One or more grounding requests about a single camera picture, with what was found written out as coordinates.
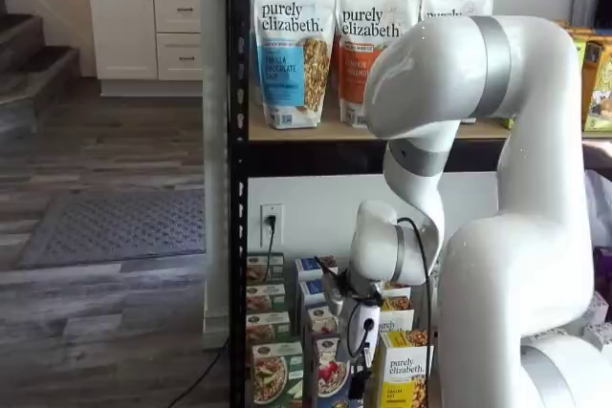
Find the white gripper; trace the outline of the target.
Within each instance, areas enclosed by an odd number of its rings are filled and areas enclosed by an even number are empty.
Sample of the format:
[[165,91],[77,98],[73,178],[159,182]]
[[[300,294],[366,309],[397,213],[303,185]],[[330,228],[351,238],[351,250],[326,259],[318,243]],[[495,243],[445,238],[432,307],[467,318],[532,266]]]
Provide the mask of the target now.
[[348,390],[349,399],[363,399],[372,376],[372,362],[380,328],[379,306],[344,301],[339,314],[339,344],[336,358],[357,366]]

